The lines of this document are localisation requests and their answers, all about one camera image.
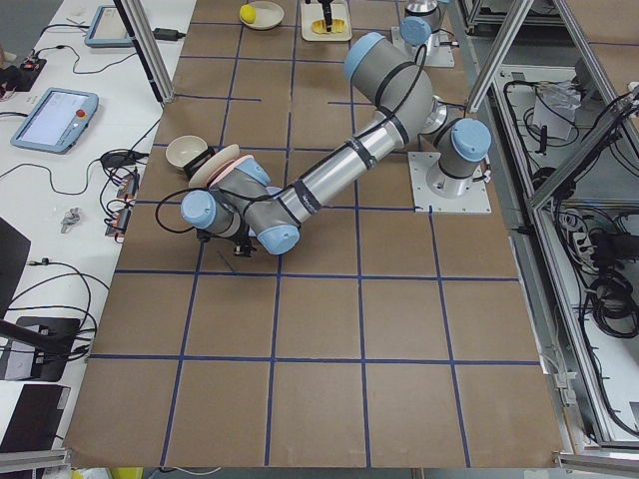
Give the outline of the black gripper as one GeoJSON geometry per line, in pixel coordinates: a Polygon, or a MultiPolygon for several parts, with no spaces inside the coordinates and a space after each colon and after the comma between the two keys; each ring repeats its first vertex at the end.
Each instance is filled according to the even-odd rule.
{"type": "Polygon", "coordinates": [[[324,25],[327,33],[332,32],[332,16],[331,16],[331,4],[332,0],[319,0],[321,4],[322,13],[324,14],[324,25]]]}
{"type": "Polygon", "coordinates": [[[206,243],[210,240],[226,240],[234,245],[233,255],[241,257],[251,257],[257,249],[253,246],[249,236],[249,230],[245,227],[240,228],[230,237],[222,237],[203,229],[197,229],[197,240],[206,243]]]}

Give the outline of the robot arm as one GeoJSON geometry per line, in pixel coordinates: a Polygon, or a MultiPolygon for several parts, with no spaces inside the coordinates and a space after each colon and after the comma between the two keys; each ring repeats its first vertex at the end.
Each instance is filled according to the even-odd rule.
{"type": "MultiPolygon", "coordinates": [[[[338,30],[333,18],[331,1],[319,1],[321,19],[312,26],[315,33],[331,34],[338,30]]],[[[438,1],[407,1],[404,17],[399,23],[399,35],[410,46],[426,44],[439,31],[444,16],[438,1]]]]}
{"type": "Polygon", "coordinates": [[[253,156],[213,156],[191,179],[180,206],[200,241],[231,240],[244,256],[255,241],[272,255],[288,252],[305,220],[393,150],[412,142],[436,109],[426,72],[376,32],[355,42],[343,71],[373,103],[373,120],[276,193],[269,191],[271,179],[253,156]]]}

